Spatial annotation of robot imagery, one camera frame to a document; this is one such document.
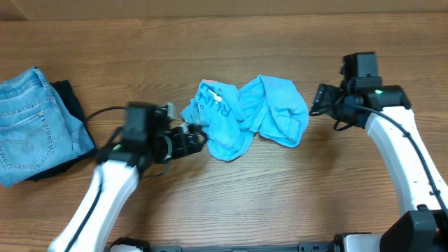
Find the light blue printed t-shirt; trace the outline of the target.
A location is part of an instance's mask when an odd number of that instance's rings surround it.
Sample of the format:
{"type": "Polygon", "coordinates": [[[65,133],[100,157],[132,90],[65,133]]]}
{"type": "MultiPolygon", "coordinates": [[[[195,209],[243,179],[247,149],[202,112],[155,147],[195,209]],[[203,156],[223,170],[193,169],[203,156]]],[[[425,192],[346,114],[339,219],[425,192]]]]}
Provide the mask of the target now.
{"type": "Polygon", "coordinates": [[[204,79],[180,117],[200,125],[210,154],[226,162],[246,154],[256,134],[295,148],[309,124],[309,110],[294,83],[264,75],[239,89],[204,79]]]}

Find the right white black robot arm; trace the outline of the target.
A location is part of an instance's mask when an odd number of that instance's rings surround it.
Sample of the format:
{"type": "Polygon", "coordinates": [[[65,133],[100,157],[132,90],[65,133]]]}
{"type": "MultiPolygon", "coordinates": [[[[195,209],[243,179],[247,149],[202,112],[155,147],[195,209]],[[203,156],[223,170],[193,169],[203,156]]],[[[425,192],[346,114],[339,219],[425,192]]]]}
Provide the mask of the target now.
{"type": "Polygon", "coordinates": [[[345,55],[340,86],[318,87],[310,116],[335,119],[333,129],[359,127],[373,140],[393,182],[400,218],[384,234],[348,232],[300,251],[446,251],[447,184],[427,151],[412,104],[399,85],[384,85],[374,52],[345,55]]]}

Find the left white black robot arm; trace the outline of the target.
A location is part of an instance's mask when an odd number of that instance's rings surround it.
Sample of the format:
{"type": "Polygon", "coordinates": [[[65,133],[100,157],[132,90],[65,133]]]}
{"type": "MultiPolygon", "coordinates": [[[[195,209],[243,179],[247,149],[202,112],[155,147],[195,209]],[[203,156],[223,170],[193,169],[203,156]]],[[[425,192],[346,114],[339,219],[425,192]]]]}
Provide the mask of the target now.
{"type": "Polygon", "coordinates": [[[118,215],[153,164],[168,164],[200,152],[208,137],[201,126],[171,127],[174,105],[130,102],[124,125],[96,157],[91,184],[49,251],[103,251],[118,215]]]}

